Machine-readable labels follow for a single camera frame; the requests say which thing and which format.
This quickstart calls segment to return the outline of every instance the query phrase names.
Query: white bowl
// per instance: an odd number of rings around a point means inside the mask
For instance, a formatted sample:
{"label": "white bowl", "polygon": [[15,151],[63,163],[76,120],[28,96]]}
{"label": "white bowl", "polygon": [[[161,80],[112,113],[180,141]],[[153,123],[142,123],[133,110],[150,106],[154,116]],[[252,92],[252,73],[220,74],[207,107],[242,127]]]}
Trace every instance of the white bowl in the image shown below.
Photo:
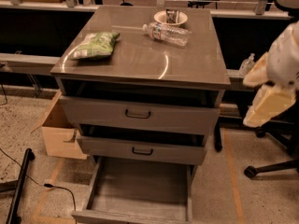
{"label": "white bowl", "polygon": [[181,24],[185,23],[188,19],[187,15],[180,11],[178,14],[178,23],[167,23],[165,10],[157,12],[153,18],[161,24],[165,24],[165,25],[169,25],[169,26],[177,26],[177,27],[179,27]]}

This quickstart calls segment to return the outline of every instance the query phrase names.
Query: clear water bottle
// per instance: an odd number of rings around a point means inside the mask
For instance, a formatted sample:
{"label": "clear water bottle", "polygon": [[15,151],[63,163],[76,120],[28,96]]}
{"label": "clear water bottle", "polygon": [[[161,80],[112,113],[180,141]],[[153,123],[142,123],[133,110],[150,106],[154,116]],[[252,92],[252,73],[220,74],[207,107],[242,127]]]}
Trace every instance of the clear water bottle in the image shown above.
{"label": "clear water bottle", "polygon": [[239,68],[239,75],[244,77],[254,66],[254,53],[251,53],[250,56],[243,61]]}
{"label": "clear water bottle", "polygon": [[159,22],[144,24],[142,30],[151,38],[163,40],[179,46],[186,46],[189,38],[189,31],[175,26],[164,25]]}

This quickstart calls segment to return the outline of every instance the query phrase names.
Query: chip bag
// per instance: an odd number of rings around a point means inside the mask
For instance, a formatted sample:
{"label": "chip bag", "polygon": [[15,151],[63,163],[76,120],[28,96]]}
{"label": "chip bag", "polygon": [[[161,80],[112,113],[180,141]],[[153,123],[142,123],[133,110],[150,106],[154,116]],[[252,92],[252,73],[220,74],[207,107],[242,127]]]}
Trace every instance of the chip bag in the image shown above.
{"label": "chip bag", "polygon": [[116,40],[117,32],[99,32],[87,34],[84,40],[68,55],[70,60],[102,59],[111,56]]}

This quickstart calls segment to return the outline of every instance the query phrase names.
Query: concrete floor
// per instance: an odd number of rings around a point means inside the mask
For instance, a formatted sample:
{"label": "concrete floor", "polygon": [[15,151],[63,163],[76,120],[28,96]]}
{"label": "concrete floor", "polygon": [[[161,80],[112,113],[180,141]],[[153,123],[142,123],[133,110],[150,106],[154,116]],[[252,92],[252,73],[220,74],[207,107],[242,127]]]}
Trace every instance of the concrete floor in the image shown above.
{"label": "concrete floor", "polygon": [[[56,91],[44,90],[38,98],[31,88],[5,87],[8,103],[0,106],[0,147],[18,162],[26,148],[36,158],[30,162],[19,206],[22,223],[75,223],[70,216],[73,202],[69,192],[47,189],[53,185],[71,189],[81,210],[93,173],[93,163],[47,156],[41,129],[32,133]],[[4,95],[0,92],[0,104]],[[248,165],[261,166],[288,161],[283,147],[269,136],[221,129],[222,152],[210,137],[204,164],[192,182],[193,223],[299,223],[299,174],[295,170],[259,174],[253,180],[243,175]],[[20,167],[0,153],[0,182],[18,177]],[[13,191],[0,193],[0,223],[5,223]]]}

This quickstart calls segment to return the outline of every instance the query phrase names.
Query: middle drawer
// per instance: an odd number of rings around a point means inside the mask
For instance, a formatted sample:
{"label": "middle drawer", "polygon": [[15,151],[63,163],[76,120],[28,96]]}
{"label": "middle drawer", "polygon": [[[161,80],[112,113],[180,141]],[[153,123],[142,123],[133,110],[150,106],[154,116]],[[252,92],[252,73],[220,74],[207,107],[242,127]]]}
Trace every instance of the middle drawer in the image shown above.
{"label": "middle drawer", "polygon": [[171,133],[212,134],[218,108],[160,105],[62,96],[71,123]]}

